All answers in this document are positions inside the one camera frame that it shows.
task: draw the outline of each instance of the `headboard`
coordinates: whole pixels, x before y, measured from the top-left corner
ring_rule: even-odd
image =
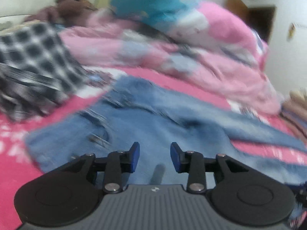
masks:
[[[20,24],[28,15],[55,5],[55,0],[0,0],[0,30]]]

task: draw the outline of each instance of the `checkered cloth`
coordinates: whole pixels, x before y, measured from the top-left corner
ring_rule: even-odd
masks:
[[[0,110],[11,120],[49,114],[85,81],[51,24],[0,36]]]

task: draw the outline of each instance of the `metal screw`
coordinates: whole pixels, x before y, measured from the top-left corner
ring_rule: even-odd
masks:
[[[205,186],[200,184],[200,183],[192,183],[190,186],[189,186],[190,190],[192,191],[202,191],[205,189]]]
[[[119,190],[120,186],[117,183],[108,183],[104,186],[104,188],[108,191],[117,191]]]

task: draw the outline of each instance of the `clothing pile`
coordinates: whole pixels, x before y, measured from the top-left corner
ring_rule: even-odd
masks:
[[[306,91],[291,91],[290,99],[282,104],[281,115],[293,133],[307,143]]]
[[[29,24],[0,36],[0,110],[12,121],[49,114],[85,80],[51,24]]]

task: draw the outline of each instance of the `blue denim jeans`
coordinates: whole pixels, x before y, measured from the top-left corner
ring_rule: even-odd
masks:
[[[209,158],[225,153],[281,182],[307,180],[307,166],[245,154],[235,149],[229,139],[307,152],[300,140],[258,120],[131,76],[120,78],[89,109],[32,132],[26,144],[41,170],[48,172],[74,155],[95,153],[102,157],[112,151],[128,150],[133,142],[139,142],[139,163],[136,172],[128,177],[128,183],[135,184],[186,184],[187,174],[177,174],[172,165],[172,142],[184,151],[198,151]]]

